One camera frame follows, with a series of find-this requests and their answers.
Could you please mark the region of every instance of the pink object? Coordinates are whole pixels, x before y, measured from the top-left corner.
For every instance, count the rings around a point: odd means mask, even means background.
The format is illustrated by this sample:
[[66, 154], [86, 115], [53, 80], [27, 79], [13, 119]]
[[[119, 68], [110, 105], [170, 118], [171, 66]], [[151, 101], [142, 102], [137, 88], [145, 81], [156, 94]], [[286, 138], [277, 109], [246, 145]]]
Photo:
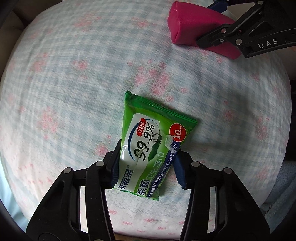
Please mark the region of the pink object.
[[[209, 8], [186, 2], [174, 2], [168, 16], [168, 27], [173, 44], [198, 47], [196, 39], [221, 24], [234, 20]], [[236, 59], [241, 52], [229, 42], [211, 46], [207, 50]]]

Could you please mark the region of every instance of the magenta bag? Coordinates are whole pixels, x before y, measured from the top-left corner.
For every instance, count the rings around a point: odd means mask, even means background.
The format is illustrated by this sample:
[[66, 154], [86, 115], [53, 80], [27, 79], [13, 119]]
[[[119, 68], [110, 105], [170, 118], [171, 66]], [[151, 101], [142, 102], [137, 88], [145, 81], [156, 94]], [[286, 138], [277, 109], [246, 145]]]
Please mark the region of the magenta bag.
[[[231, 18], [199, 5], [174, 2], [168, 16], [168, 27], [173, 44], [196, 46], [196, 39], [221, 24], [233, 24]], [[229, 42], [211, 46], [207, 50], [236, 59], [241, 52]]]

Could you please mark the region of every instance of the sanitation wipes pack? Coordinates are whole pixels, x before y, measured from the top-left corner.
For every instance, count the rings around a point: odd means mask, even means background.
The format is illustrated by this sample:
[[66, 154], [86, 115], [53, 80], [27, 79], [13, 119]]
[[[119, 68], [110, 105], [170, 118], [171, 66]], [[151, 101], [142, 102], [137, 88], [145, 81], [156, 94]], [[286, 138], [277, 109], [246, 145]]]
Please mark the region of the sanitation wipes pack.
[[115, 188], [158, 200], [158, 188], [197, 122], [127, 91]]

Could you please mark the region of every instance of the plaid fabric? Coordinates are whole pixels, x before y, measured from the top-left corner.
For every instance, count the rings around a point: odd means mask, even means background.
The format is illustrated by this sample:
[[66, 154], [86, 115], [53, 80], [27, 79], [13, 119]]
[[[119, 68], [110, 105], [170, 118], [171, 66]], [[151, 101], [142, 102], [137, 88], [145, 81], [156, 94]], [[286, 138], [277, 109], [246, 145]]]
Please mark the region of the plaid fabric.
[[[28, 219], [65, 167], [86, 168], [113, 150], [121, 138], [126, 90], [200, 119], [182, 149], [209, 168], [232, 168], [257, 204], [265, 201], [289, 136], [291, 93], [284, 67], [274, 53], [231, 61], [173, 45], [171, 5], [65, 1], [27, 28], [1, 81], [0, 152]], [[159, 202], [107, 190], [114, 231], [177, 239], [189, 193], [173, 169]], [[81, 197], [83, 213], [83, 190]], [[211, 208], [209, 230], [214, 216]], [[86, 230], [83, 215], [81, 223]]]

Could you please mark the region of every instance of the metal pin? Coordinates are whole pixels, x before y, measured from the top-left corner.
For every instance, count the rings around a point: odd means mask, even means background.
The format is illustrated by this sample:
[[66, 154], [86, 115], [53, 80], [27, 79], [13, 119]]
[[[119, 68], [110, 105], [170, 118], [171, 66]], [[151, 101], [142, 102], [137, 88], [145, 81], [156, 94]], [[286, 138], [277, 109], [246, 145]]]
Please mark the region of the metal pin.
[[224, 169], [224, 172], [227, 173], [227, 174], [230, 174], [230, 173], [232, 173], [232, 170], [227, 167], [227, 168]]
[[241, 44], [242, 44], [242, 40], [241, 40], [241, 39], [237, 39], [237, 40], [235, 41], [235, 44], [236, 44], [236, 45], [241, 45]]
[[64, 169], [64, 173], [69, 173], [69, 172], [71, 172], [72, 171], [72, 169], [71, 169], [71, 167], [66, 167], [65, 169]]
[[103, 161], [97, 161], [96, 162], [96, 166], [97, 167], [101, 167], [101, 166], [103, 166], [105, 163], [103, 162]]
[[193, 167], [199, 167], [199, 166], [200, 166], [200, 163], [199, 163], [198, 161], [193, 161], [193, 162], [191, 163], [191, 165], [192, 165]]

